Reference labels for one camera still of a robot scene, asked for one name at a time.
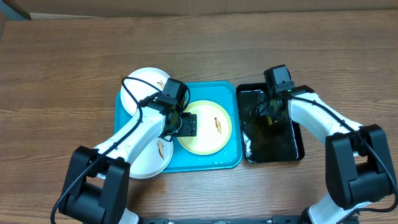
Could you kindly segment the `yellow sponge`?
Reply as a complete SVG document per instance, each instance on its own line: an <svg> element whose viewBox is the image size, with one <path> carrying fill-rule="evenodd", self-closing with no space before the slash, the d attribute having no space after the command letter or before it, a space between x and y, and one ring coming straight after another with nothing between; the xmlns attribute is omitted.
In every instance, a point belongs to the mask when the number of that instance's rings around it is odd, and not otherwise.
<svg viewBox="0 0 398 224"><path fill-rule="evenodd" d="M283 120L284 116L282 114L283 104L280 100L270 100L267 104L266 115L269 124L278 123Z"/></svg>

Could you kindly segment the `yellow-rimmed plate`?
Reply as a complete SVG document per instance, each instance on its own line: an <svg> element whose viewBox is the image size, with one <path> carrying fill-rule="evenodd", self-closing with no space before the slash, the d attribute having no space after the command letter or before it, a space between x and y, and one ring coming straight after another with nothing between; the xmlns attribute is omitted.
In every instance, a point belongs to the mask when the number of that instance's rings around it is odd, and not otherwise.
<svg viewBox="0 0 398 224"><path fill-rule="evenodd" d="M197 135L177 138L186 150L204 156L214 154L227 145L232 135L232 122L222 106L212 101L200 100L190 103L185 112L197 116ZM221 122L222 133L217 131L214 117Z"/></svg>

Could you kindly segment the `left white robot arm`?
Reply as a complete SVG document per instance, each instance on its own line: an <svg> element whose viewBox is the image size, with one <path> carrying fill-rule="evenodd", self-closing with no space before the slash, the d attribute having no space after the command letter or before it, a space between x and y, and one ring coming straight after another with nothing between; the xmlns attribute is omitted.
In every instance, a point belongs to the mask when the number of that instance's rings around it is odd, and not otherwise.
<svg viewBox="0 0 398 224"><path fill-rule="evenodd" d="M137 102L135 115L111 138L93 149L74 151L50 221L60 212L83 223L137 223L137 215L126 210L131 164L157 138L171 141L196 134L197 116L182 112L178 101Z"/></svg>

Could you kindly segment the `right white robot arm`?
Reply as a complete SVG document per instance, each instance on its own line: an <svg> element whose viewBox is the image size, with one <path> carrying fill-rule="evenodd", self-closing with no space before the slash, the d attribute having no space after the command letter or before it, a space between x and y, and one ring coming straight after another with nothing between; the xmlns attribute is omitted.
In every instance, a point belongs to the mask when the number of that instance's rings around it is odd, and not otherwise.
<svg viewBox="0 0 398 224"><path fill-rule="evenodd" d="M370 204L397 195L397 181L386 134L376 125L363 126L339 114L310 87L303 85L264 93L255 111L308 129L325 147L326 195L306 208L298 223L346 223L361 212L387 213L397 208Z"/></svg>

